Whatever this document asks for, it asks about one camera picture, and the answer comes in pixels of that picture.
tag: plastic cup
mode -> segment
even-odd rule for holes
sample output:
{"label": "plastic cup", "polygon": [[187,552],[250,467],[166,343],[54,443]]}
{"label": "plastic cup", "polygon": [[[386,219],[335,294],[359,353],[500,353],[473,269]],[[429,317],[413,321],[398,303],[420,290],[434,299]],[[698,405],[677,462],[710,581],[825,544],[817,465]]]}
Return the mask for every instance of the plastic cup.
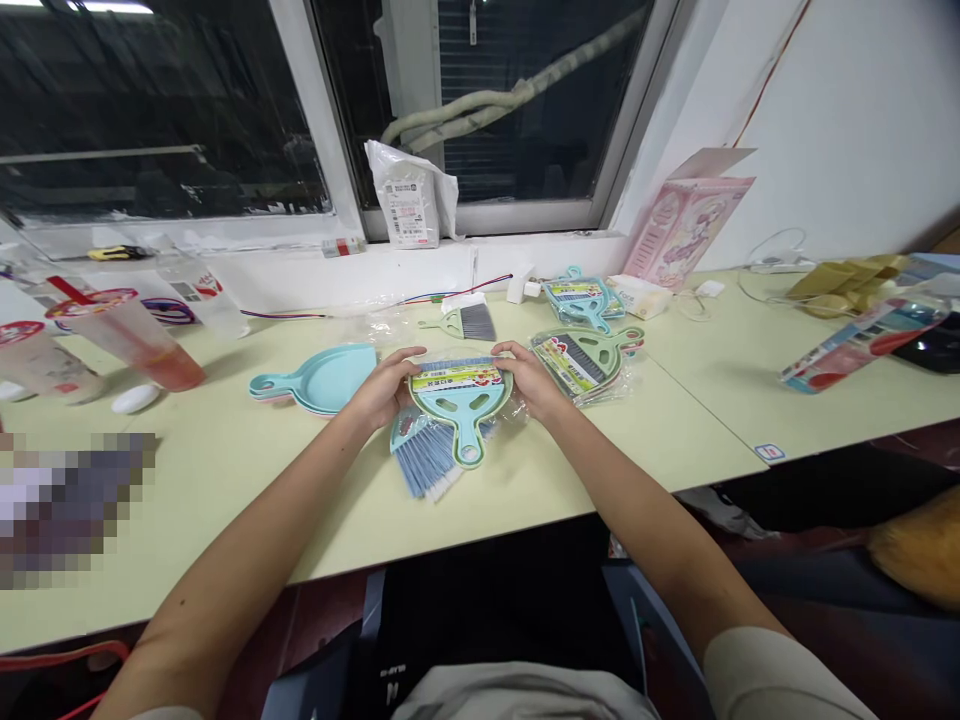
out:
{"label": "plastic cup", "polygon": [[136,290],[117,288],[87,297],[92,305],[68,300],[48,310],[46,316],[170,392],[190,390],[204,381],[203,368],[140,304]]}
{"label": "plastic cup", "polygon": [[45,332],[40,322],[0,325],[0,377],[68,405],[89,402],[103,392],[103,379]]}

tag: desk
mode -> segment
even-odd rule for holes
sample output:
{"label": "desk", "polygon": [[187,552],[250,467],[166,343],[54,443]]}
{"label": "desk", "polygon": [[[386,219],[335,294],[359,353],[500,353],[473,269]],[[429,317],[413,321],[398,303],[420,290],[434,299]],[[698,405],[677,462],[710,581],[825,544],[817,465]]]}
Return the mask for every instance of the desk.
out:
{"label": "desk", "polygon": [[[491,302],[498,335],[525,342],[556,326],[544,301]],[[409,311],[412,323],[435,316],[435,306]],[[296,406],[262,406],[246,394],[263,372],[291,372],[337,342],[326,321],[258,322],[256,332],[218,343],[200,328],[178,338],[207,369],[209,379],[163,398],[134,418],[112,415],[112,394],[88,406],[63,408],[43,400],[5,405],[11,432],[37,432],[50,444],[67,429],[152,432],[160,438],[156,471],[130,520],[119,524],[92,570],[61,573],[57,587],[0,591],[0,652],[151,617],[187,567],[216,535],[323,427]],[[648,330],[648,344],[660,342]],[[439,330],[412,335],[432,349],[463,344]],[[115,370],[82,338],[64,343],[98,370]],[[491,343],[468,342],[480,352]],[[631,398],[587,414],[633,460],[670,491],[760,472],[756,455],[656,363],[640,364]],[[115,379],[128,385],[132,373]],[[389,456],[387,431],[375,435],[347,478],[342,497],[318,529],[292,581],[376,565],[397,558],[509,533],[593,510],[559,449],[536,422],[505,428],[484,465],[460,479],[436,506],[409,497]]]}
{"label": "desk", "polygon": [[[797,275],[743,273],[758,297],[782,295]],[[787,305],[751,300],[737,272],[698,273],[689,287],[726,284],[707,300],[712,319],[693,322],[672,307],[644,328],[650,357],[739,437],[773,444],[795,459],[960,417],[960,376],[937,375],[888,356],[819,395],[782,385],[778,373],[847,320],[820,320]]]}

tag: pink box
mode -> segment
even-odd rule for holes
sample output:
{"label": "pink box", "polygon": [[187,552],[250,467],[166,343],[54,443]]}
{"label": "pink box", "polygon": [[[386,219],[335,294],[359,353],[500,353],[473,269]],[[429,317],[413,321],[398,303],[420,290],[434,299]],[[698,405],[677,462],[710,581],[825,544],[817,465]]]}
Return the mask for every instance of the pink box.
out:
{"label": "pink box", "polygon": [[680,290],[756,179],[718,176],[752,152],[704,148],[677,168],[643,216],[624,274]]}

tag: forearm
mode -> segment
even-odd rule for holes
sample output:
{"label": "forearm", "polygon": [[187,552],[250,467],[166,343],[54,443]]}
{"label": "forearm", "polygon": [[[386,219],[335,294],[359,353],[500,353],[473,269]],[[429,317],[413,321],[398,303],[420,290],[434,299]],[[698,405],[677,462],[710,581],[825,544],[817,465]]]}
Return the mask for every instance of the forearm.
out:
{"label": "forearm", "polygon": [[[147,690],[160,699],[175,692],[179,703],[186,696],[186,704],[212,717],[237,655],[288,582],[370,435],[362,418],[337,416],[220,533],[157,610],[98,720],[123,716],[111,707],[125,711],[135,704],[130,692]],[[136,682],[124,683],[127,673],[136,674]],[[197,673],[209,682],[197,684],[190,697],[189,679]],[[211,684],[218,688],[214,695]]]}
{"label": "forearm", "polygon": [[697,658],[742,625],[786,634],[699,523],[572,405],[544,425],[594,506],[677,620]]}

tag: blue brush bristles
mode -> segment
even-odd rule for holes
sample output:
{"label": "blue brush bristles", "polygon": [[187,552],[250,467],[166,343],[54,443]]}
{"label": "blue brush bristles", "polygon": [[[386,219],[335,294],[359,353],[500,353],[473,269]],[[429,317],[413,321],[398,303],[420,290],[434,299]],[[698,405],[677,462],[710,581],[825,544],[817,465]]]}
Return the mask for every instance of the blue brush bristles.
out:
{"label": "blue brush bristles", "polygon": [[[480,423],[484,440],[490,437],[493,423]],[[429,497],[436,502],[464,472],[453,460],[453,428],[431,422],[408,437],[394,451],[407,489],[415,498]]]}

